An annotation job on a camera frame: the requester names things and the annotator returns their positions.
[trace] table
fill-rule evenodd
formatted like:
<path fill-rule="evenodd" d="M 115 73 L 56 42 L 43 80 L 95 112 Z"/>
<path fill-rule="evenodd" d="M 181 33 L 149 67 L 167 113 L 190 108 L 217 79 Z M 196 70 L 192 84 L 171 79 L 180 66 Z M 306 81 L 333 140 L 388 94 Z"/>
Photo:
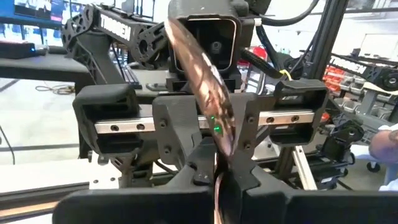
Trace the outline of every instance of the table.
<path fill-rule="evenodd" d="M 150 103 L 158 94 L 148 90 L 146 83 L 164 83 L 168 76 L 166 71 L 134 70 L 134 73 L 142 84 L 142 90 L 136 90 L 136 94 L 145 103 Z M 73 82 L 76 94 L 84 86 L 95 84 L 84 65 L 55 54 L 18 60 L 0 58 L 0 78 Z M 81 134 L 79 142 L 80 156 L 86 158 L 86 152 L 91 149 Z"/>

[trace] bent copper strip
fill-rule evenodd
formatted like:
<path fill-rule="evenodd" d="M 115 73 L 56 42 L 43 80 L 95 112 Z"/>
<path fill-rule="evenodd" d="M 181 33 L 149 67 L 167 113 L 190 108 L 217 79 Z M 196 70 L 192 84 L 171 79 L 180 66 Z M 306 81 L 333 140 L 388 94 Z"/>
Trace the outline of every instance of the bent copper strip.
<path fill-rule="evenodd" d="M 208 120 L 218 149 L 226 161 L 230 161 L 235 148 L 235 125 L 228 89 L 196 38 L 179 21 L 169 18 L 164 26 L 200 110 Z M 223 172 L 228 167 L 217 166 L 216 170 L 216 174 L 220 175 L 215 177 L 215 222 L 221 223 L 218 198 Z"/>

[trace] person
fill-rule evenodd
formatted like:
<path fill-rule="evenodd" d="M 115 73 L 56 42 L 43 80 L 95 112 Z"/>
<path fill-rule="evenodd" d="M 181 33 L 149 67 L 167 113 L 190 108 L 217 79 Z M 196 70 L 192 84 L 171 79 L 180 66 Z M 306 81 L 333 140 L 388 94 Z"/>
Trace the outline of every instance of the person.
<path fill-rule="evenodd" d="M 371 139 L 369 154 L 383 164 L 398 164 L 398 124 L 381 126 Z M 380 191 L 398 191 L 398 178 L 382 185 Z"/>

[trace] linear rail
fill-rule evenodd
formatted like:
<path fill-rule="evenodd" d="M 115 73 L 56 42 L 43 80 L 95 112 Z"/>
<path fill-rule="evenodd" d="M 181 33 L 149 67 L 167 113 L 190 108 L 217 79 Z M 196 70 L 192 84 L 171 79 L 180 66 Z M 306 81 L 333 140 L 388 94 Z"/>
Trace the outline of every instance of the linear rail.
<path fill-rule="evenodd" d="M 259 126 L 311 123 L 313 117 L 312 110 L 263 111 L 259 115 Z M 198 116 L 198 122 L 201 129 L 209 128 L 204 116 Z M 98 134 L 151 132 L 155 131 L 155 124 L 153 117 L 118 119 L 98 121 L 95 129 Z"/>

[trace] wire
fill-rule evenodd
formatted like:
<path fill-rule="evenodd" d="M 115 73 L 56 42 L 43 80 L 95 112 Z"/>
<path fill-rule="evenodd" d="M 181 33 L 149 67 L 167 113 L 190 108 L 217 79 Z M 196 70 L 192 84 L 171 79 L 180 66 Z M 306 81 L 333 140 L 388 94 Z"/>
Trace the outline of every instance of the wire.
<path fill-rule="evenodd" d="M 303 62 L 305 56 L 309 53 L 312 45 L 313 45 L 313 40 L 314 38 L 312 38 L 310 44 L 308 45 L 307 49 L 305 49 L 304 53 L 300 56 L 300 58 L 298 59 L 298 61 L 296 62 L 296 64 L 292 67 L 292 69 L 290 69 L 289 73 L 294 72 L 294 70 Z"/>
<path fill-rule="evenodd" d="M 296 24 L 300 21 L 302 21 L 304 18 L 306 18 L 312 10 L 317 6 L 319 0 L 313 0 L 311 2 L 310 7 L 301 13 L 300 15 L 290 18 L 290 19 L 270 19 L 265 16 L 259 16 L 261 18 L 262 25 L 267 25 L 267 26 L 290 26 L 293 24 Z"/>
<path fill-rule="evenodd" d="M 37 91 L 52 91 L 57 95 L 71 95 L 75 93 L 75 87 L 71 85 L 56 85 L 53 87 L 49 87 L 47 83 L 44 81 L 45 86 L 36 86 L 35 90 Z"/>
<path fill-rule="evenodd" d="M 264 27 L 263 26 L 256 27 L 256 33 L 260 40 L 260 43 L 265 48 L 272 64 L 274 64 L 275 69 L 276 70 L 284 69 L 284 66 L 279 62 L 278 55 L 276 54 L 276 50 L 272 46 L 272 44 L 266 34 L 266 31 L 264 30 Z"/>
<path fill-rule="evenodd" d="M 122 73 L 123 80 L 126 80 L 126 75 L 124 74 L 122 65 L 120 64 L 120 61 L 119 61 L 119 55 L 116 53 L 116 50 L 114 49 L 114 45 L 113 45 L 113 44 L 111 44 L 111 45 L 112 45 L 113 54 L 114 54 L 114 56 L 116 57 L 116 61 L 117 61 L 117 63 L 118 63 L 118 67 L 119 67 L 119 69 L 120 69 L 120 72 Z"/>
<path fill-rule="evenodd" d="M 12 154 L 12 165 L 15 165 L 15 154 L 14 154 L 14 149 L 11 147 L 10 142 L 8 141 L 8 138 L 6 136 L 6 133 L 4 133 L 4 130 L 2 129 L 1 125 L 0 125 L 0 132 L 1 134 L 4 136 L 4 140 L 6 140 L 6 144 L 8 146 L 8 148 L 10 149 L 10 152 Z"/>
<path fill-rule="evenodd" d="M 288 79 L 289 81 L 292 80 L 292 76 L 290 75 L 290 73 L 289 73 L 288 71 L 286 71 L 286 70 L 281 70 L 281 71 L 279 71 L 279 72 L 282 73 L 282 74 L 284 74 L 284 75 L 286 75 L 286 77 L 287 77 L 287 79 Z"/>
<path fill-rule="evenodd" d="M 271 78 L 281 78 L 283 76 L 283 74 L 272 68 L 272 66 L 268 64 L 264 59 L 258 57 L 256 54 L 250 52 L 249 50 L 242 49 L 241 57 L 243 60 L 253 64 L 259 70 L 269 75 Z"/>
<path fill-rule="evenodd" d="M 177 174 L 176 171 L 174 171 L 174 170 L 168 168 L 167 166 L 161 164 L 159 161 L 155 161 L 155 164 L 156 164 L 158 167 L 162 168 L 164 171 L 168 172 L 169 174 L 172 174 L 172 175 Z"/>

